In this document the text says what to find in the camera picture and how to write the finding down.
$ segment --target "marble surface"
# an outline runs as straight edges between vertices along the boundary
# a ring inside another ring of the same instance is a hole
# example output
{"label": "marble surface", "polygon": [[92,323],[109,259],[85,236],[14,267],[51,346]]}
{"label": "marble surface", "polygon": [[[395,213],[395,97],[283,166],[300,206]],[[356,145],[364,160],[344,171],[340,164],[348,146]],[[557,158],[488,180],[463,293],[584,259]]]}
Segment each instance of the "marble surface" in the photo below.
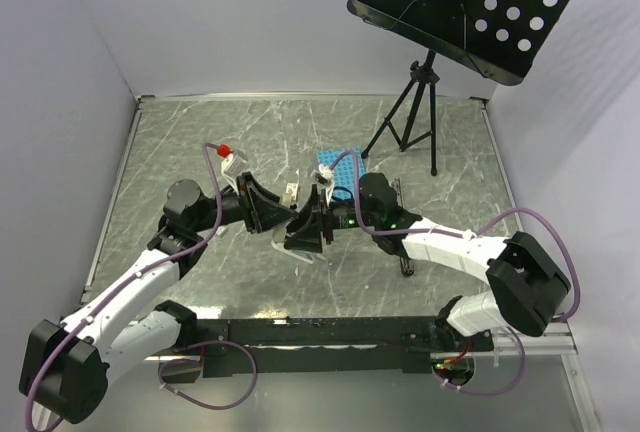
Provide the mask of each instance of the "marble surface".
{"label": "marble surface", "polygon": [[[141,119],[118,191],[96,270],[92,296],[130,267],[156,226],[167,188],[195,179],[208,195],[213,187],[201,156],[204,141],[227,143],[250,158],[257,180],[281,193],[287,182],[301,189],[321,149],[364,148],[394,100],[161,101],[141,106]],[[410,101],[394,123],[404,126]],[[370,157],[368,171],[402,182],[405,207],[461,229],[477,229],[510,207],[481,104],[438,98],[438,171],[429,174],[429,141],[398,151],[385,132]],[[428,130],[427,104],[414,136]],[[510,235],[513,219],[493,235]],[[359,230],[339,231],[325,248],[327,262],[309,265],[272,249],[270,234],[251,235],[233,224],[214,239],[198,265],[158,297],[175,300],[199,317],[331,317],[433,315],[455,295],[484,290],[478,280],[444,266],[416,263],[410,278],[399,260],[380,251]]]}

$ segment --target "tripod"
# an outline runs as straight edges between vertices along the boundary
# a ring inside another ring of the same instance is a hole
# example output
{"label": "tripod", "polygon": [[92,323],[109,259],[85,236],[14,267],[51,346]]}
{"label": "tripod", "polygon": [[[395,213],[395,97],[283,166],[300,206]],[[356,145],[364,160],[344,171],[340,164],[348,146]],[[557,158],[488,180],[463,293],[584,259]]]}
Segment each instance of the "tripod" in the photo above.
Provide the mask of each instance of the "tripod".
{"label": "tripod", "polygon": [[[400,151],[404,152],[412,145],[417,144],[423,139],[427,137],[431,137],[431,175],[435,176],[438,174],[438,169],[436,168],[436,83],[440,80],[435,72],[433,71],[433,61],[436,58],[436,53],[432,50],[429,50],[427,54],[427,59],[424,61],[424,64],[420,65],[418,61],[415,61],[411,64],[411,80],[405,87],[404,91],[398,98],[397,102],[391,108],[389,114],[384,118],[382,125],[376,131],[373,139],[369,142],[369,145],[362,152],[362,158],[366,159],[371,151],[371,148],[375,145],[376,141],[384,132],[384,129],[389,127],[389,130],[393,134],[393,138],[396,139],[398,146],[400,147]],[[407,124],[404,127],[404,132],[402,133],[402,139],[396,132],[395,127],[391,123],[391,119],[396,114],[404,99],[407,98],[409,92],[415,84],[418,84],[418,88],[416,90],[416,96],[413,98],[413,103],[411,104],[411,110],[409,111],[409,117],[407,117]],[[416,121],[416,116],[418,115],[418,108],[420,107],[420,101],[422,100],[422,96],[424,94],[424,89],[427,84],[429,84],[429,104],[430,104],[430,115],[431,115],[431,130],[425,132],[420,137],[409,141],[409,137],[411,136],[411,130],[413,129],[413,123]]]}

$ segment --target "white clip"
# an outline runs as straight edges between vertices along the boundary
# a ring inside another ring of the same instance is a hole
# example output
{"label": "white clip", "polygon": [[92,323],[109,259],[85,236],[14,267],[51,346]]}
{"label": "white clip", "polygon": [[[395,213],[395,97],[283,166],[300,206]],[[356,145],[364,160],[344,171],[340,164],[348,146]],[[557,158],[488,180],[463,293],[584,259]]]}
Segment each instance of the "white clip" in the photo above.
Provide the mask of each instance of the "white clip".
{"label": "white clip", "polygon": [[471,229],[467,229],[462,232],[462,238],[466,241],[470,241],[478,237],[478,235]]}

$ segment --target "white wall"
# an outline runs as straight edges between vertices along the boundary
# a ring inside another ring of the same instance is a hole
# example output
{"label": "white wall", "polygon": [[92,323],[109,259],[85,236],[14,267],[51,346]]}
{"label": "white wall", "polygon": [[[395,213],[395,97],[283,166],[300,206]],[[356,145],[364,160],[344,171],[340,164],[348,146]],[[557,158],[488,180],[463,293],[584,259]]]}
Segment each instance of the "white wall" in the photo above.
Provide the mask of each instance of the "white wall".
{"label": "white wall", "polygon": [[[320,91],[399,94],[426,51],[365,25],[347,0],[84,0],[134,94]],[[495,84],[436,61],[440,95]]]}
{"label": "white wall", "polygon": [[640,423],[639,25],[640,0],[572,0],[524,83],[489,103],[516,202],[558,226],[578,267],[570,324],[606,431]]}
{"label": "white wall", "polygon": [[0,0],[0,428],[29,331],[79,299],[134,107],[80,0]]}

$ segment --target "blue perforated mat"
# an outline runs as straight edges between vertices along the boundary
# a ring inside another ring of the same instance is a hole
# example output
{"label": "blue perforated mat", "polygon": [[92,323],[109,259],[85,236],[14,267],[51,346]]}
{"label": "blue perforated mat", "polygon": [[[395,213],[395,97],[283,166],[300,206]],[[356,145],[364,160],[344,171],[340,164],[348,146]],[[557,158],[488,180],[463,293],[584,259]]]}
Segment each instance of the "blue perforated mat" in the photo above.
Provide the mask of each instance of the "blue perforated mat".
{"label": "blue perforated mat", "polygon": [[[360,147],[349,147],[349,149],[353,149],[358,154],[358,166],[360,167],[360,177],[365,173],[364,162],[362,161],[362,157],[360,156]],[[340,150],[323,150],[318,152],[318,163],[331,165],[334,160],[338,158],[338,156],[348,149],[340,149]],[[353,187],[353,157],[351,155],[346,156],[344,159],[340,161],[340,163],[336,166],[333,173],[335,174],[336,186],[344,187],[351,191],[351,193],[355,192]],[[342,190],[336,190],[333,193],[333,196],[337,199],[350,199],[351,196]]]}

